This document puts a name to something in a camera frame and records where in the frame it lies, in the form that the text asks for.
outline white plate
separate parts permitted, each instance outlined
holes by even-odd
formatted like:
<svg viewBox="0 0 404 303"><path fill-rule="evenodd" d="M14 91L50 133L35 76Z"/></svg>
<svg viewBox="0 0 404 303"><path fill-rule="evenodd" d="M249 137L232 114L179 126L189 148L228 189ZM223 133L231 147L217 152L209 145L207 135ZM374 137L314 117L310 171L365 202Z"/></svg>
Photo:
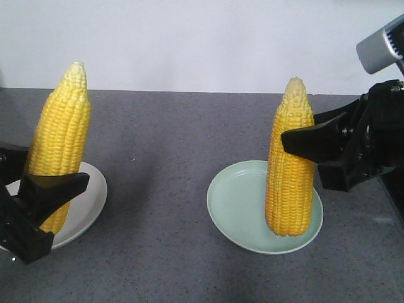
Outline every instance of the white plate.
<svg viewBox="0 0 404 303"><path fill-rule="evenodd" d="M261 254L286 254L308 245L323 224L323 206L314 190L308 230L296 237L273 233L265 220L267 161L244 161L223 169L208 189L208 211L224 236Z"/></svg>
<svg viewBox="0 0 404 303"><path fill-rule="evenodd" d="M52 249L66 245L83 234L100 215L107 198L107 182L94 166L82 162L80 172L90 175L87 189L70 202L68 216L63 228L55 235ZM11 195L16 195L20 181L7 185Z"/></svg>

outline corn on the cob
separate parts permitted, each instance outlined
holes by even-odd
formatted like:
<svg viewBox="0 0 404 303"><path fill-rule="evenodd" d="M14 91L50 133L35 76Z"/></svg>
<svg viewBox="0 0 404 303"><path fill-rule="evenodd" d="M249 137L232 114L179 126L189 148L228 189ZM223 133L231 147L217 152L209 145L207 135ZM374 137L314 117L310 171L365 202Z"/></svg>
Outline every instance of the corn on the cob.
<svg viewBox="0 0 404 303"><path fill-rule="evenodd" d="M64 175L79 171L91 105L83 63L74 62L49 95L33 137L25 170L33 175ZM41 229L58 233L69 202L55 211Z"/></svg>
<svg viewBox="0 0 404 303"><path fill-rule="evenodd" d="M265 217L278 235L303 234L310 224L314 163L286 153L281 134L312 125L306 88L301 79L292 78L275 114L268 159Z"/></svg>

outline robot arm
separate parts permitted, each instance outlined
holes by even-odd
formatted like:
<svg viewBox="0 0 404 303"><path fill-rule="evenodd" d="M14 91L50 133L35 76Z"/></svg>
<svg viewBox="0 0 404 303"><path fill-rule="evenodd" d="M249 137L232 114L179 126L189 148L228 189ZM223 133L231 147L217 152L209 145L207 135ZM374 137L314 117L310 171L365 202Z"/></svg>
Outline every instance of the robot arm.
<svg viewBox="0 0 404 303"><path fill-rule="evenodd" d="M34 262L52 249L54 234L40 225L59 207L86 190L86 173L60 176L25 174L28 148L0 143L0 245L25 264ZM16 196L6 185L20 179Z"/></svg>

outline yellow corn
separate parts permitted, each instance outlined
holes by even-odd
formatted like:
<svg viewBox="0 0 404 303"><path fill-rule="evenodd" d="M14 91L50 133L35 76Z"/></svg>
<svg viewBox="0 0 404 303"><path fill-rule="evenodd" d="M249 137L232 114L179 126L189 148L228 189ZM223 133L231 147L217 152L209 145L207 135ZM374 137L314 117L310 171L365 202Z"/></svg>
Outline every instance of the yellow corn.
<svg viewBox="0 0 404 303"><path fill-rule="evenodd" d="M84 65L74 62L42 109L25 170L33 175L78 172L90 111ZM69 204L55 211L41 225L41 229L58 233L66 220Z"/></svg>
<svg viewBox="0 0 404 303"><path fill-rule="evenodd" d="M283 150L284 131L314 125L306 88L290 79L276 111L268 159L265 217L278 235L303 234L310 224L314 163Z"/></svg>

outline plate rim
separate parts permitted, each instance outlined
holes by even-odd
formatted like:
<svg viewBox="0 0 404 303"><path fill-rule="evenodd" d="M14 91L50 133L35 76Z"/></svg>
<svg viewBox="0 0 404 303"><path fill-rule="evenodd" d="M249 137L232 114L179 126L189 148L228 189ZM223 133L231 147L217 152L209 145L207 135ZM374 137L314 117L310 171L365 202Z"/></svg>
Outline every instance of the plate rim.
<svg viewBox="0 0 404 303"><path fill-rule="evenodd" d="M292 253L292 252L298 251L298 250L302 249L303 247L306 247L307 245L309 245L309 244L318 236L318 234L320 233L321 228L322 228L322 226L323 226L323 221L324 221L324 208L323 208L323 203L322 203L322 201L321 201L321 198L320 198L318 192L316 191L316 189L315 189L314 187L313 187L313 194L315 194L316 197L317 197L317 199L318 199L319 211L320 211L320 215L321 215L321 216L319 216L319 217L320 217L319 225L318 225L318 227L316 228L316 231L312 234L312 236L311 236L307 241L305 241L305 243L302 243L301 245L299 245L299 246L297 246L297 247L293 247L293 248L291 248L291 249L286 249L286 250L284 250L284 251L264 251L264 250L262 250L262 249L252 249L252 248L247 247L247 246L241 244L240 242L234 240L233 238L231 238L231 236L228 235L228 233L224 232L224 230L222 230L222 228L220 228L220 226L218 226L218 224L216 223L216 221L215 221L215 219L214 219L214 216L213 216L213 213L212 213L212 210L211 210L211 206L210 206L210 203L209 203L209 195L210 195L210 193L211 193L211 191L212 191L212 187L213 187L213 185L214 185L214 183L215 183L215 180L216 180L217 178L219 178L220 175L221 175L223 172L225 172L226 170L228 170L228 169L230 169L230 168L232 168L232 167L234 167L234 166L238 166L238 165L242 165L242 164L246 164L246 163L267 163L267 167L268 167L268 161L266 161L266 160L245 160L245 161L236 162L236 163L230 164L229 166L226 166L225 168L223 168L222 170L220 170L220 171L214 176L214 178L212 179L212 181L211 181L210 184L209 184L209 187L208 187L208 190L207 190L207 193L206 193L206 204L207 204L207 209L208 209L209 216L210 216L212 222L215 224L216 228L217 228L228 240L230 240L230 241L233 242L234 244L236 244L236 245L238 245L238 246L240 246L240 247L242 247L242 248L244 248L244 249L246 249L246 250L248 250L248 251L251 251L251 252L254 252L254 253L259 253L259 254L265 254L265 255L288 254L288 253Z"/></svg>

